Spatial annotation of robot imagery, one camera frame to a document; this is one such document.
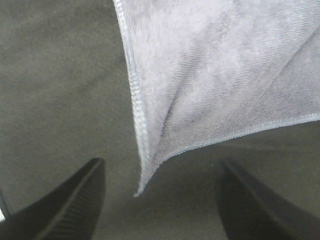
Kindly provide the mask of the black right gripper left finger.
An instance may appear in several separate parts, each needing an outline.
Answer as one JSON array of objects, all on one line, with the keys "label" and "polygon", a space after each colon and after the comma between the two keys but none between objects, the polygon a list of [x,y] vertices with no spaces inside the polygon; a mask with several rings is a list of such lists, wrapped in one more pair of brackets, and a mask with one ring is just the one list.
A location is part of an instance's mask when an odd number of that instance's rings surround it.
[{"label": "black right gripper left finger", "polygon": [[105,161],[93,158],[68,180],[0,223],[2,240],[90,240],[105,198]]}]

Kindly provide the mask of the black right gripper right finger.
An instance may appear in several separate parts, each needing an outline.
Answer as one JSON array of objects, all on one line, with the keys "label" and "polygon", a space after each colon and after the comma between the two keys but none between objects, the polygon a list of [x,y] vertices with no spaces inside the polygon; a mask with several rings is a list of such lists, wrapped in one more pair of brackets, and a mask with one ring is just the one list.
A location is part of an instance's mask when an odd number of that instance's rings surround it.
[{"label": "black right gripper right finger", "polygon": [[229,240],[318,240],[320,219],[272,191],[230,158],[220,162],[217,209]]}]

